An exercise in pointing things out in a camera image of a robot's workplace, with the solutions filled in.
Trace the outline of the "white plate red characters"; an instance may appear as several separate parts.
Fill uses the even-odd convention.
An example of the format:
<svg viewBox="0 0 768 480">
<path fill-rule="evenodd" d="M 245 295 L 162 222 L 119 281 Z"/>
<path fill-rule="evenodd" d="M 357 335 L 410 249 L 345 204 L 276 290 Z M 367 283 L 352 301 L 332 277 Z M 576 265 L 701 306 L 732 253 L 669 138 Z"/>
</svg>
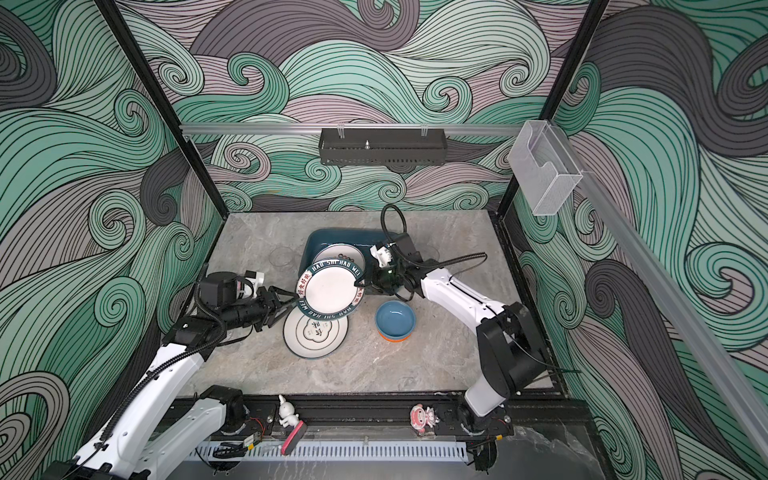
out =
<svg viewBox="0 0 768 480">
<path fill-rule="evenodd" d="M 333 259 L 348 260 L 357 265 L 362 271 L 366 270 L 366 260 L 360 249 L 350 244 L 332 244 L 325 253 Z"/>
</svg>

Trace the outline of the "white plate teal lettered rim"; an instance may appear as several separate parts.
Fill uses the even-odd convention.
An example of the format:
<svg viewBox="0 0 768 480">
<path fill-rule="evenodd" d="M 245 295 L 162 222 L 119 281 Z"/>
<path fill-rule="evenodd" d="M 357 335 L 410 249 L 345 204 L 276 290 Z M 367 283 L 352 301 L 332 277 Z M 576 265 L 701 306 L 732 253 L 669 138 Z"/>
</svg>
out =
<svg viewBox="0 0 768 480">
<path fill-rule="evenodd" d="M 298 278 L 297 308 L 319 321 L 338 320 L 353 312 L 364 296 L 363 270 L 349 260 L 327 259 L 310 265 Z"/>
</svg>

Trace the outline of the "white plate cloud outline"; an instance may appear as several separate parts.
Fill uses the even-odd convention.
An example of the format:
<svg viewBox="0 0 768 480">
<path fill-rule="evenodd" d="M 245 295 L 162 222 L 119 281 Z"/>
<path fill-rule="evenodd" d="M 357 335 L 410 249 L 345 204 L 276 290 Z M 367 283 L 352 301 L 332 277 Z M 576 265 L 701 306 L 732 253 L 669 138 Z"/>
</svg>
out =
<svg viewBox="0 0 768 480">
<path fill-rule="evenodd" d="M 287 348 L 303 359 L 320 359 L 332 354 L 344 342 L 348 319 L 315 320 L 294 308 L 283 322 L 283 340 Z"/>
</svg>

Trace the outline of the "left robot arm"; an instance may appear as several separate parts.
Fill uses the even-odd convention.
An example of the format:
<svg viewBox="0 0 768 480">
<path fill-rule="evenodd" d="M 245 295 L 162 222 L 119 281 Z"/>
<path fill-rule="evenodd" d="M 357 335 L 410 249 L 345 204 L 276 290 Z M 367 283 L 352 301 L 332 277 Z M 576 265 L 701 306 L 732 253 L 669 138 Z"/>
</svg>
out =
<svg viewBox="0 0 768 480">
<path fill-rule="evenodd" d="M 46 479 L 165 479 L 206 438 L 237 434 L 250 420 L 239 389 L 214 385 L 190 410 L 157 434 L 182 387 L 227 335 L 248 327 L 272 327 L 297 301 L 297 294 L 264 286 L 258 273 L 215 272 L 201 276 L 192 291 L 194 312 L 167 332 L 149 370 L 120 401 L 100 430 L 68 461 L 52 463 Z"/>
</svg>

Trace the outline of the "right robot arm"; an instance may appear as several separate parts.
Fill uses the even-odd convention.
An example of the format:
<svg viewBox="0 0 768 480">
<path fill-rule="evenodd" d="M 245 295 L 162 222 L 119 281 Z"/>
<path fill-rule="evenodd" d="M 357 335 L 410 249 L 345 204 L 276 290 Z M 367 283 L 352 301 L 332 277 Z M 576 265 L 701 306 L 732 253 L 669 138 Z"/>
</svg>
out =
<svg viewBox="0 0 768 480">
<path fill-rule="evenodd" d="M 368 287 L 388 295 L 404 289 L 439 305 L 475 334 L 481 374 L 464 393 L 472 416 L 488 416 L 552 368 L 530 309 L 521 302 L 496 301 L 450 271 L 468 262 L 479 266 L 487 254 L 424 259 L 406 233 L 374 244 L 369 254 L 373 264 L 366 274 Z"/>
</svg>

